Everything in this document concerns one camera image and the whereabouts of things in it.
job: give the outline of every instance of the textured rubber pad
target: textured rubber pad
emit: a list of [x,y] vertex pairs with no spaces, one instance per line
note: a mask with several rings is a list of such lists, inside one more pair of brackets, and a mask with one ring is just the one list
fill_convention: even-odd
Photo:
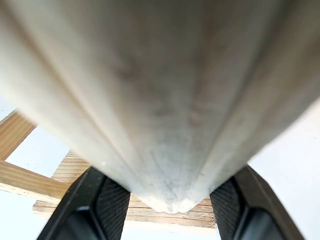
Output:
[[221,240],[232,240],[243,211],[233,178],[212,192],[210,199]]
[[120,240],[128,211],[130,192],[107,178],[97,197],[95,212],[108,240]]

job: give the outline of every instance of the wooden plank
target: wooden plank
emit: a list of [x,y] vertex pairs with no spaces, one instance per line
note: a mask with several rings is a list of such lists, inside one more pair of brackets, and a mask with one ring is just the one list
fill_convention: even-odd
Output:
[[5,161],[0,161],[0,190],[36,200],[59,203],[68,185]]
[[150,207],[129,207],[127,211],[129,216],[145,216],[145,217],[160,217],[160,218],[180,218],[180,219],[194,219],[200,221],[213,221],[213,212],[188,211],[186,213],[165,213],[156,212]]
[[16,111],[5,117],[0,122],[0,161],[6,160],[35,127]]
[[[55,173],[53,174],[52,178],[58,180],[58,181],[63,181],[66,184],[70,184],[71,182],[74,181],[75,177],[73,177],[73,174],[81,174],[84,172],[87,168],[89,167],[88,163],[85,163],[83,159],[79,158],[76,154],[74,154],[72,151],[70,151],[66,157],[63,159]],[[200,221],[200,223],[196,224],[197,226],[203,226],[204,223],[203,221],[213,221],[213,226],[215,226],[215,220],[214,220],[214,214],[213,214],[213,209],[211,204],[206,205],[210,202],[209,198],[204,199],[201,204],[203,205],[197,205],[195,206],[191,211],[187,213],[176,213],[176,214],[168,214],[164,212],[155,212],[152,208],[150,208],[148,205],[143,203],[139,198],[137,198],[135,195],[131,195],[130,197],[130,202],[128,206],[128,211],[127,215],[128,216],[138,216],[137,218],[130,218],[130,222],[132,225],[132,220],[134,220],[136,223],[141,220],[149,219],[148,223],[154,223],[155,226],[153,228],[161,228],[164,229],[164,226],[167,227],[167,230],[170,231],[178,231],[177,226],[185,226],[188,227],[189,231],[192,228],[197,228],[196,232],[197,234],[199,233],[204,233],[206,232],[203,229],[203,227],[195,227],[193,225],[189,224],[194,224],[193,221],[189,220],[197,220]],[[34,204],[32,210],[34,214],[36,214],[40,218],[48,219],[52,213],[55,211],[57,207],[57,204],[49,203],[49,202],[43,202],[43,201],[36,201]],[[160,223],[155,223],[153,222],[155,220],[155,217],[157,218],[177,218],[179,219],[179,224],[175,224],[177,220],[172,220],[167,223],[160,222]],[[146,227],[148,224],[140,224],[140,227]]]
[[215,223],[213,221],[201,221],[201,220],[175,218],[175,217],[127,215],[125,220],[136,221],[136,222],[151,222],[151,223],[159,223],[159,224],[193,226],[193,227],[201,227],[201,228],[213,228],[213,229],[215,228]]

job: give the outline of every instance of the wooden rafter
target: wooden rafter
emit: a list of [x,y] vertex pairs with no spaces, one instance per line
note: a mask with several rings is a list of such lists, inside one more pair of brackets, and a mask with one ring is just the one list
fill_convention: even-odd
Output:
[[0,122],[0,161],[4,161],[35,129],[15,110]]
[[68,185],[46,176],[0,161],[0,190],[57,204]]

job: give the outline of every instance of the plywood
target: plywood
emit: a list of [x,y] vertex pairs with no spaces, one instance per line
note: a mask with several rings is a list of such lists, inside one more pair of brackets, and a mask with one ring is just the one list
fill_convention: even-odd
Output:
[[[76,176],[80,176],[89,166],[90,165],[83,159],[70,151],[53,174],[52,179],[70,185],[74,182]],[[32,210],[37,216],[48,219],[56,207],[57,204],[38,200],[34,204]],[[197,227],[197,229],[192,231],[193,233],[197,232],[207,234],[214,234],[216,226],[212,205],[208,197],[187,213],[168,214],[165,212],[154,211],[132,194],[130,197],[126,221],[131,222],[129,224],[130,226],[133,225],[132,221],[166,225],[167,231],[174,232],[176,232],[174,229],[176,229],[177,226],[189,228]],[[153,225],[152,229],[154,228],[159,228],[159,226]],[[207,231],[203,228],[209,228],[212,229],[212,231]]]
[[60,202],[68,185],[5,161],[0,161],[0,190],[47,201]]
[[188,212],[320,94],[317,0],[2,2],[1,93],[157,212]]
[[0,122],[0,161],[4,161],[35,129],[15,110]]

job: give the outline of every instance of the wooden beam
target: wooden beam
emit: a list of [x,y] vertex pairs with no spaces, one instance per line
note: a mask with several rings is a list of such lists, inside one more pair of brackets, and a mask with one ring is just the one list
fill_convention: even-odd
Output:
[[[69,185],[75,180],[75,175],[81,175],[89,166],[89,163],[70,151],[52,178]],[[56,207],[57,204],[38,200],[33,205],[32,211],[40,218],[49,219]],[[125,224],[135,228],[212,235],[215,233],[215,222],[213,208],[208,197],[187,213],[168,214],[154,211],[131,194]]]
[[0,190],[58,204],[68,184],[0,161]]
[[0,160],[4,161],[35,129],[15,110],[0,122]]

